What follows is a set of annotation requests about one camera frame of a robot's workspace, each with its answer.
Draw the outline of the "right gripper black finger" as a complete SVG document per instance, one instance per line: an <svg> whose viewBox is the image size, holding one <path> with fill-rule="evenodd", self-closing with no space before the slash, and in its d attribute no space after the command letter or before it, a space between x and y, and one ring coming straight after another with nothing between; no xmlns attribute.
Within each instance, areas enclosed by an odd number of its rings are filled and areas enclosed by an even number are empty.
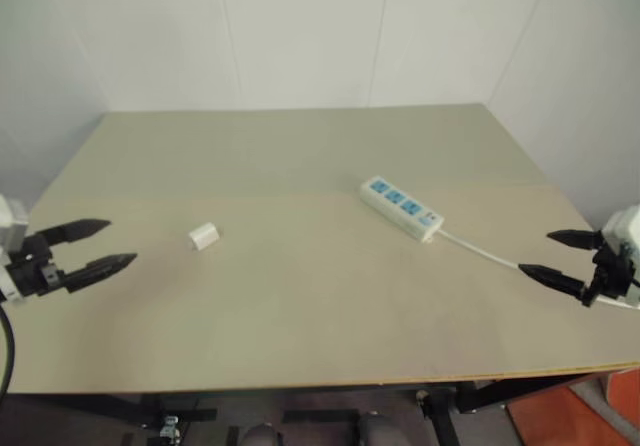
<svg viewBox="0 0 640 446"><path fill-rule="evenodd" d="M536 264L519 264L518 268L534 281L572 297L582 297L585 283L564 275L561 271Z"/></svg>
<svg viewBox="0 0 640 446"><path fill-rule="evenodd" d="M547 237L568 247L587 251L598 250L604 244L600 231L564 229L549 232Z"/></svg>

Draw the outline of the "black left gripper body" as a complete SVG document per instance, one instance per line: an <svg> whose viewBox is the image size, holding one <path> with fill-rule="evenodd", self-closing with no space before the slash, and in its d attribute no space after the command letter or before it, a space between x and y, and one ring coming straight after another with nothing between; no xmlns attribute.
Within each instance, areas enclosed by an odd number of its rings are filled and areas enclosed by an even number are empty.
<svg viewBox="0 0 640 446"><path fill-rule="evenodd" d="M65 232L38 232L24 238L22 245L8 254L6 298L43 296L65 286L65 273L53 262L51 247L68 242Z"/></svg>

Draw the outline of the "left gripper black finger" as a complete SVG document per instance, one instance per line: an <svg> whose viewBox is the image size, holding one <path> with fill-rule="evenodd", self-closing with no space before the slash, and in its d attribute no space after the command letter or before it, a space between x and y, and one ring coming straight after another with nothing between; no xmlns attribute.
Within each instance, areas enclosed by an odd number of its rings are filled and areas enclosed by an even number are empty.
<svg viewBox="0 0 640 446"><path fill-rule="evenodd" d="M48 245L58 245L89 238L110 225L109 220L81 219L41 230L38 234Z"/></svg>
<svg viewBox="0 0 640 446"><path fill-rule="evenodd" d="M69 293L80 291L116 275L127 268L136 258L136 253L123 253L108 255L89 262L85 267L66 274L63 288Z"/></svg>

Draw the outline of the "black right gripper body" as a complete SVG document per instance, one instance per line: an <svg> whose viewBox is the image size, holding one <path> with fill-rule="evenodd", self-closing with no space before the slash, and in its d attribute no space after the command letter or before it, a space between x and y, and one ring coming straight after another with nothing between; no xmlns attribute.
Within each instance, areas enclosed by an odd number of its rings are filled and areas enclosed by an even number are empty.
<svg viewBox="0 0 640 446"><path fill-rule="evenodd" d="M590 307L595 302L622 308L639 307L639 282L636 267L629 255L616 253L604 242L592 258L594 276L581 295L581 304Z"/></svg>

